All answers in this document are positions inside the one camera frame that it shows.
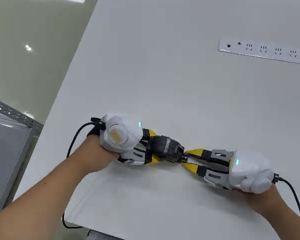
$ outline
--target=yellow label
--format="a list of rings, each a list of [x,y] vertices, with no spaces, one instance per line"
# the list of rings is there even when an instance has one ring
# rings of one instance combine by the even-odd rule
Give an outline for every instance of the yellow label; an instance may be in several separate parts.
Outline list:
[[[109,132],[109,135],[116,144],[119,144],[123,141],[122,137],[117,133],[115,129],[112,129]]]

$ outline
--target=gray appliance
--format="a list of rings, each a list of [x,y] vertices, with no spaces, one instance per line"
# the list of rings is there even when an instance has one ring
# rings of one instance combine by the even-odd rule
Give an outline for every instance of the gray appliance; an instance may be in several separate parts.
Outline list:
[[[29,149],[35,131],[0,113],[0,210]]]

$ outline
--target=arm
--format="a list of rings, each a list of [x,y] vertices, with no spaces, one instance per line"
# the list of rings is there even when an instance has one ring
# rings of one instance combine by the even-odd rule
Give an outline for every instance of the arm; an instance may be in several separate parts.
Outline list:
[[[51,239],[80,181],[116,158],[100,146],[98,136],[88,136],[70,157],[0,212],[0,240]]]
[[[281,240],[300,240],[300,217],[272,187],[261,194],[245,193],[248,204],[273,227]]]

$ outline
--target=metal rack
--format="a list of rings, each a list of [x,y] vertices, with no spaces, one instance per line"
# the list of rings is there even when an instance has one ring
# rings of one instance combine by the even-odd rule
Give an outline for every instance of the metal rack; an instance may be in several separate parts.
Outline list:
[[[44,125],[0,101],[0,113],[41,133]]]

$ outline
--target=hand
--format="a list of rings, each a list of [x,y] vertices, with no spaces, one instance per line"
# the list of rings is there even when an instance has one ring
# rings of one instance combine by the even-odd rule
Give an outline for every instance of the hand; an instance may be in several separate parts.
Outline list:
[[[269,190],[260,194],[242,193],[249,206],[262,216],[277,211],[286,205],[274,184],[272,184]]]
[[[110,152],[100,146],[97,135],[88,136],[69,158],[80,161],[86,174],[98,172],[119,158],[116,152]]]

